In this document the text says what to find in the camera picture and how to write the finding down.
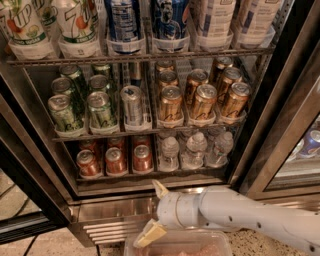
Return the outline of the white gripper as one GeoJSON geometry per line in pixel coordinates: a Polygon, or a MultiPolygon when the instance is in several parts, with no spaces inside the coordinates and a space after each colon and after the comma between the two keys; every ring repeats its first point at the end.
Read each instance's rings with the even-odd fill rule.
{"type": "Polygon", "coordinates": [[[158,180],[153,179],[157,197],[160,199],[157,206],[158,220],[147,222],[142,232],[136,237],[133,246],[144,248],[160,239],[167,233],[167,229],[199,228],[204,223],[204,217],[199,210],[199,195],[169,192],[158,180]]]}

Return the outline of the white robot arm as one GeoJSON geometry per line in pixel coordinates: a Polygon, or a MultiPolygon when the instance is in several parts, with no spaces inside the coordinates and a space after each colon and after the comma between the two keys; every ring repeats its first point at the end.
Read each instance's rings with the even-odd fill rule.
{"type": "Polygon", "coordinates": [[[143,248],[170,230],[187,228],[255,230],[272,239],[320,256],[320,215],[252,200],[224,187],[209,186],[198,194],[173,192],[152,182],[159,199],[157,218],[150,220],[134,241],[143,248]]]}

